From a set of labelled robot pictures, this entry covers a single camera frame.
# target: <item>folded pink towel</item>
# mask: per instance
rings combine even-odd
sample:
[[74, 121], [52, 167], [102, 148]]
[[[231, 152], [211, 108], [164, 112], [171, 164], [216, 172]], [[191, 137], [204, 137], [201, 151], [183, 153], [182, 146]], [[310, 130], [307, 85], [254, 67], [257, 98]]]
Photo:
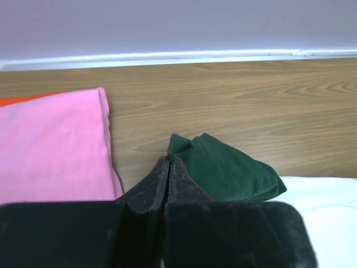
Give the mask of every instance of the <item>folded pink towel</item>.
[[121, 196], [108, 115], [103, 88], [0, 107], [0, 204]]

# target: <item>white trim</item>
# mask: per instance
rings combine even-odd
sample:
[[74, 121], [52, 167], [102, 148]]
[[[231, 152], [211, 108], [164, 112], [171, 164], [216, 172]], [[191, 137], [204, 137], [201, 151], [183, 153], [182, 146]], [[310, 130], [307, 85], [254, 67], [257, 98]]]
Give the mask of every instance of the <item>white trim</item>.
[[73, 56], [28, 60], [0, 60], [0, 70], [44, 70], [96, 68], [110, 66], [157, 65], [180, 63], [210, 63], [227, 61], [293, 60], [357, 57], [357, 49], [300, 50], [213, 50], [151, 52]]

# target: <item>gray wall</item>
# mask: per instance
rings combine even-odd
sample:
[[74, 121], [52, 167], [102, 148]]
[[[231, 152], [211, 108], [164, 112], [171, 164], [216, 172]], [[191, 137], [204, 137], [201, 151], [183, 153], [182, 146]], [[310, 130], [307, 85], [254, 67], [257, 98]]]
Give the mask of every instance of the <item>gray wall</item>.
[[0, 60], [245, 49], [357, 49], [357, 1], [0, 1]]

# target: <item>wood grain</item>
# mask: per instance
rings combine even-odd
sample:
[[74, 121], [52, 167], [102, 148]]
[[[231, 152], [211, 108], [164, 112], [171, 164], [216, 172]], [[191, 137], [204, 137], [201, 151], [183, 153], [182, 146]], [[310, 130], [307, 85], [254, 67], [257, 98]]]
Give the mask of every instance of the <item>wood grain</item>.
[[207, 132], [280, 175], [357, 177], [357, 59], [0, 73], [0, 96], [104, 87], [125, 190], [174, 132]]

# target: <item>green cloth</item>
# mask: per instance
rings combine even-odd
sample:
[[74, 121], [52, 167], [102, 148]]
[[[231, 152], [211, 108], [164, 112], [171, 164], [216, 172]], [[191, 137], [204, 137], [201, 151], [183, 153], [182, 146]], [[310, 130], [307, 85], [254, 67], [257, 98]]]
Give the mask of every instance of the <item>green cloth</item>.
[[190, 176], [218, 201], [265, 201], [286, 191], [275, 170], [204, 133], [192, 141], [172, 134], [170, 161], [181, 158]]

